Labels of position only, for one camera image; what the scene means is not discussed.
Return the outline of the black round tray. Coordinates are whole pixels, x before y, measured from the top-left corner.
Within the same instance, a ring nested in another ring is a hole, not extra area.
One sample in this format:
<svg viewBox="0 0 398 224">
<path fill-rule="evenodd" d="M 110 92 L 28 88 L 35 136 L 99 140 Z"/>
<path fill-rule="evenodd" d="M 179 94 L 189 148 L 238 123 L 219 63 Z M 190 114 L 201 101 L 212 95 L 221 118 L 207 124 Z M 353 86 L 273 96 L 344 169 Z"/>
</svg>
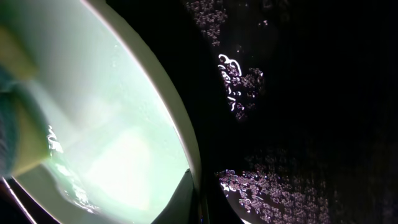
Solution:
<svg viewBox="0 0 398 224">
<path fill-rule="evenodd" d="M 200 223 L 397 222 L 396 1 L 105 1 L 190 118 Z"/>
</svg>

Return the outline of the green yellow sponge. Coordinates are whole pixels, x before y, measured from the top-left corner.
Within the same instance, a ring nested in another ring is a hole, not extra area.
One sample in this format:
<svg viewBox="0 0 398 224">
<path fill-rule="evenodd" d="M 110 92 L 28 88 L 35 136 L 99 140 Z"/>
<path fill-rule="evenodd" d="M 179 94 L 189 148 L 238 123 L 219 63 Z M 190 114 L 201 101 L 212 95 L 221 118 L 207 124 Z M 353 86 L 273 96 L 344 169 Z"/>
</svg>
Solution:
<svg viewBox="0 0 398 224">
<path fill-rule="evenodd" d="M 47 121 L 27 87 L 36 73 L 18 38 L 1 26 L 1 177 L 5 179 L 50 157 Z"/>
</svg>

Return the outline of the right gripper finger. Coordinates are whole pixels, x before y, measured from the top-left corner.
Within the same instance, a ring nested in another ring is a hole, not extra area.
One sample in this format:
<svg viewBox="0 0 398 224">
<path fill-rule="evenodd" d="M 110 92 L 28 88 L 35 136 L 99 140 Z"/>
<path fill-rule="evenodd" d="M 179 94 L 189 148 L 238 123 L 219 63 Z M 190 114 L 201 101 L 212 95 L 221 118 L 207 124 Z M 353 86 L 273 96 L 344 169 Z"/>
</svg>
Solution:
<svg viewBox="0 0 398 224">
<path fill-rule="evenodd" d="M 152 224 L 199 224 L 197 193 L 187 169 L 171 199 Z"/>
</svg>

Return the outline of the mint plate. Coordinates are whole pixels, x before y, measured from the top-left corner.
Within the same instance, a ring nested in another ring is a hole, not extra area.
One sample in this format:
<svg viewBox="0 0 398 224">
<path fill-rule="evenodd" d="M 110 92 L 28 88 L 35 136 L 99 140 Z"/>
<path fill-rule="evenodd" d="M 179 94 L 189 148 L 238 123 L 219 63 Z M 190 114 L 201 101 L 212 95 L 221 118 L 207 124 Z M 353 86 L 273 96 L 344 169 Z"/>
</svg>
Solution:
<svg viewBox="0 0 398 224">
<path fill-rule="evenodd" d="M 1 24 L 37 67 L 28 90 L 50 157 L 5 181 L 31 223 L 152 223 L 190 169 L 193 126 L 167 72 L 105 1 L 5 0 Z"/>
</svg>

